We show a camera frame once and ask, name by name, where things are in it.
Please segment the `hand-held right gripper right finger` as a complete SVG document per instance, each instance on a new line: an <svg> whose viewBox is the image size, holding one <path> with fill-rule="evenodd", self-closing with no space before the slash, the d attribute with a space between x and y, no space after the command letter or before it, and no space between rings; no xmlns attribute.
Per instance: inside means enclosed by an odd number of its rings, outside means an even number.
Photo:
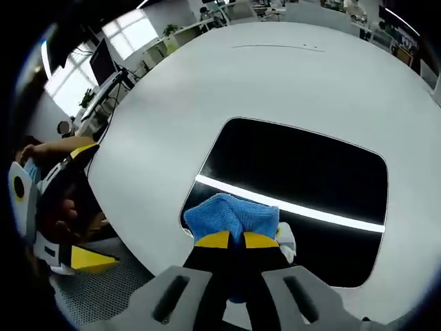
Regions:
<svg viewBox="0 0 441 331"><path fill-rule="evenodd" d="M243 295L252 330L361 330L340 295L303 267L290 267L271 237L244 232Z"/></svg>

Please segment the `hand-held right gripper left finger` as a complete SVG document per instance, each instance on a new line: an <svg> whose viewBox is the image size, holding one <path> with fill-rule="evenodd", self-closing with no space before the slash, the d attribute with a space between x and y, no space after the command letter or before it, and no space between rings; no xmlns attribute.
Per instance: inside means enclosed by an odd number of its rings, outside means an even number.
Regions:
<svg viewBox="0 0 441 331"><path fill-rule="evenodd" d="M220 330L234 291L235 254L228 231L199 239L181 267L170 267L140 293L130 330Z"/></svg>

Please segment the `person's left hand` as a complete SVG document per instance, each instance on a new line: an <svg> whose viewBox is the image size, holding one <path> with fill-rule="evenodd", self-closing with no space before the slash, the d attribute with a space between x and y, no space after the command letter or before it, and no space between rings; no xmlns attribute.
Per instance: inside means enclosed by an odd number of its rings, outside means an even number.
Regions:
<svg viewBox="0 0 441 331"><path fill-rule="evenodd" d="M41 234L53 243L87 243L109 225L89 187L72 186L40 218Z"/></svg>

